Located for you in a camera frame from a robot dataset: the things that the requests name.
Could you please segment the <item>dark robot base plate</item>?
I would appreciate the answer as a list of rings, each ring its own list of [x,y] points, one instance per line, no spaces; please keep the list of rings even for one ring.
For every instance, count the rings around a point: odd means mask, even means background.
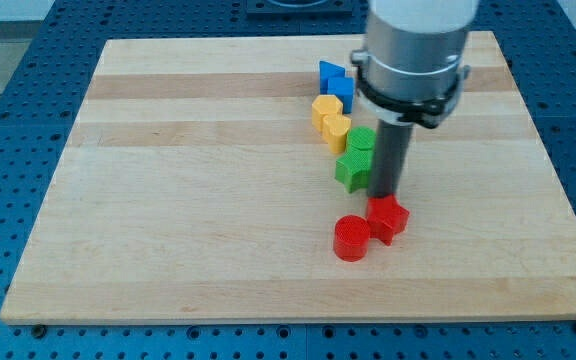
[[[329,15],[351,14],[351,0],[245,0],[246,14],[265,15]]]

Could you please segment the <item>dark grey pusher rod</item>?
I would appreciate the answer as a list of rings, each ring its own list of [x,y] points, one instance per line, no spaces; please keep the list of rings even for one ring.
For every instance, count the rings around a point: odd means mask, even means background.
[[[367,196],[395,195],[413,133],[412,125],[393,125],[380,120],[371,160]]]

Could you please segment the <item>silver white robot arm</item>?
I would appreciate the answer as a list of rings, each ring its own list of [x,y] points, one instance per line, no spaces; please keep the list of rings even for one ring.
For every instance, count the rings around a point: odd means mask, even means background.
[[[456,108],[478,0],[372,0],[363,45],[350,55],[357,96],[378,118],[367,195],[397,193],[413,129],[437,128]]]

